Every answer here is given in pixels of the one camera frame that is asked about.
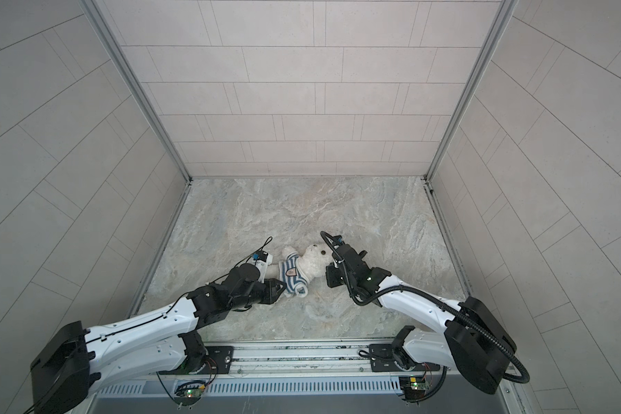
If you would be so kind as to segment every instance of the white plush toy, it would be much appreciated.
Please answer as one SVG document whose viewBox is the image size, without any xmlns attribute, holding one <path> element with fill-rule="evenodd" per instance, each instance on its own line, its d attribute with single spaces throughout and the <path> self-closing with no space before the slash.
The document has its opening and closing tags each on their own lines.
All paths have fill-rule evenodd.
<svg viewBox="0 0 621 414">
<path fill-rule="evenodd" d="M 304 297 L 308 294 L 308 284 L 315 279 L 321 277 L 326 271 L 327 265 L 333 263 L 331 250 L 324 244 L 311 244 L 304 252 L 303 256 L 299 256 L 297 251 L 286 246 L 283 248 L 284 261 L 278 263 L 278 279 L 287 285 L 283 294 L 286 297 L 294 295 Z"/>
</svg>

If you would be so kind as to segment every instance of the stone-patterned surface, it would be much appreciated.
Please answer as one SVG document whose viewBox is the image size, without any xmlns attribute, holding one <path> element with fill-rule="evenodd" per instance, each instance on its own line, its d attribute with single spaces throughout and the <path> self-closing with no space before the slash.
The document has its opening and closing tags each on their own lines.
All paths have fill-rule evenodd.
<svg viewBox="0 0 621 414">
<path fill-rule="evenodd" d="M 464 299 L 423 181 L 410 178 L 266 178 L 195 181 L 140 312 L 173 302 L 226 273 L 262 245 L 281 260 L 320 231 L 341 234 L 370 266 L 433 294 Z M 358 307 L 345 287 L 313 280 L 306 298 L 254 305 L 202 328 L 206 341 L 394 336 L 414 321 L 376 305 Z"/>
</svg>

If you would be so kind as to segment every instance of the teddy bear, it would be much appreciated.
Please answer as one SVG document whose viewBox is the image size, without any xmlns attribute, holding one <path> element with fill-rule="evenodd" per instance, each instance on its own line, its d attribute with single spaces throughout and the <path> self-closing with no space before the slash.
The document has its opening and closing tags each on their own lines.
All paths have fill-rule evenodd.
<svg viewBox="0 0 621 414">
<path fill-rule="evenodd" d="M 331 250 L 323 244 L 311 244 L 302 256 L 290 246 L 283 248 L 283 261 L 275 266 L 269 266 L 267 277 L 277 277 L 285 282 L 283 294 L 286 297 L 304 297 L 308 294 L 308 284 L 324 275 L 326 267 L 333 263 Z"/>
</svg>

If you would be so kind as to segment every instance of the beige tile wall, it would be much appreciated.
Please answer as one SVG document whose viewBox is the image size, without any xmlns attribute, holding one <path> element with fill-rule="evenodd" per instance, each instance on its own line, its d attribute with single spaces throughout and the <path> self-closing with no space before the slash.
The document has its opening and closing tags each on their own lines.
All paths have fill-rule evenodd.
<svg viewBox="0 0 621 414">
<path fill-rule="evenodd" d="M 541 409 L 621 413 L 621 0 L 521 0 L 432 185 Z"/>
<path fill-rule="evenodd" d="M 79 4 L 0 1 L 0 413 L 59 327 L 124 319 L 184 186 Z"/>
<path fill-rule="evenodd" d="M 194 176 L 425 174 L 499 6 L 98 3 Z"/>
</svg>

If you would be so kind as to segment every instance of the metal corner post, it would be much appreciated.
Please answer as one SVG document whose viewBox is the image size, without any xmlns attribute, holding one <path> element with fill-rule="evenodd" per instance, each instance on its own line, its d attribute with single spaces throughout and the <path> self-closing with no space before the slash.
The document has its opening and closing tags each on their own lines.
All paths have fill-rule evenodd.
<svg viewBox="0 0 621 414">
<path fill-rule="evenodd" d="M 136 79 L 136 75 L 134 74 L 133 69 L 129 66 L 129 63 L 126 61 L 126 57 L 122 53 L 122 49 L 120 45 L 118 45 L 115 37 L 112 35 L 110 28 L 108 27 L 106 20 L 104 19 L 101 11 L 97 7 L 94 0 L 79 0 L 81 4 L 81 8 L 85 12 L 85 16 L 90 21 L 92 28 L 97 33 L 99 40 L 103 44 L 106 49 L 110 59 L 115 64 L 117 71 L 120 73 L 122 78 L 124 79 L 124 83 L 126 83 L 127 87 L 131 91 L 131 95 L 136 100 L 136 103 L 142 110 L 145 118 L 149 122 L 152 130 L 159 138 L 161 143 L 164 145 L 166 152 L 170 154 L 175 163 L 177 164 L 177 168 L 182 173 L 184 180 L 187 184 L 190 182 L 190 174 L 184 165 L 184 162 L 179 157 L 179 154 L 175 150 L 175 147 L 170 140 L 170 137 L 166 133 L 164 126 L 161 124 L 154 108 L 152 107 L 145 91 L 140 86 L 140 82 Z"/>
<path fill-rule="evenodd" d="M 492 21 L 490 30 L 485 37 L 485 42 L 483 42 L 483 47 L 476 58 L 470 77 L 467 80 L 467 83 L 465 83 L 465 88 L 462 91 L 462 95 L 460 95 L 460 99 L 455 106 L 455 110 L 451 114 L 451 119 L 449 120 L 446 131 L 444 132 L 444 137 L 439 143 L 437 153 L 435 153 L 428 173 L 425 176 L 428 183 L 432 183 L 432 179 L 435 177 L 435 174 L 437 174 L 439 163 L 446 153 L 446 149 L 448 148 L 451 139 L 455 135 L 455 131 L 457 130 L 457 126 L 460 124 L 460 120 L 467 109 L 467 105 L 476 92 L 476 87 L 478 87 L 478 84 L 485 73 L 485 69 L 487 68 L 488 63 L 497 48 L 497 42 L 504 33 L 508 22 L 511 20 L 515 4 L 517 4 L 517 0 L 502 0 L 499 8 L 497 9 L 495 19 Z"/>
</svg>

